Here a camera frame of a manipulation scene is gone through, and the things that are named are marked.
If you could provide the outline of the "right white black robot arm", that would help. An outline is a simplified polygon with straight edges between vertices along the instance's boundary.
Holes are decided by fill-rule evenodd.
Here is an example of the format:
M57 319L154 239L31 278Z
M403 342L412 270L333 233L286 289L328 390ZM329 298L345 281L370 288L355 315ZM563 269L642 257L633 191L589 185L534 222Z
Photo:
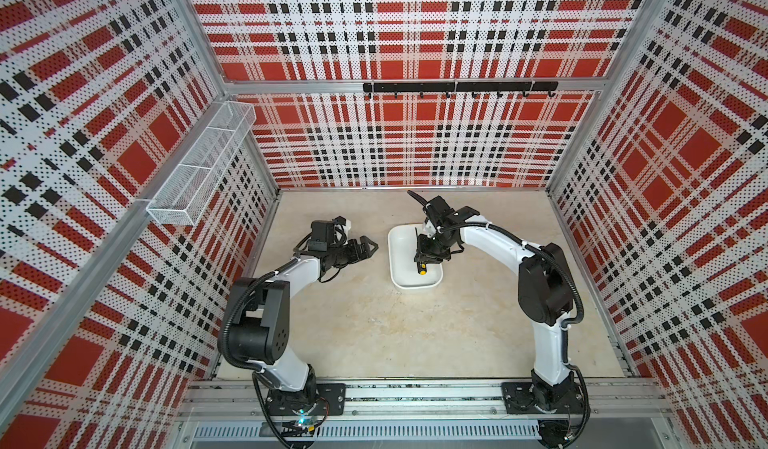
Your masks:
M480 215L440 226L427 221L415 233L414 262L421 273L469 245L517 277L517 301L532 323L535 350L531 394L518 406L556 412L566 397L577 393L578 371L570 361L568 332L584 319L583 300L560 246L528 242Z

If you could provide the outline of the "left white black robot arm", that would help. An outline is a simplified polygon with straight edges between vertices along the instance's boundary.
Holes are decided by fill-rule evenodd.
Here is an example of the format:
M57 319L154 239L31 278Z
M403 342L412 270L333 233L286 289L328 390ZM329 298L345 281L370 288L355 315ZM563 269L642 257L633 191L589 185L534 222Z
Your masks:
M257 278L240 278L231 288L217 339L222 358L251 372L257 396L282 412L311 413L321 394L312 366L289 345L290 303L330 269L340 271L373 257L379 245L366 236L312 243L285 264Z

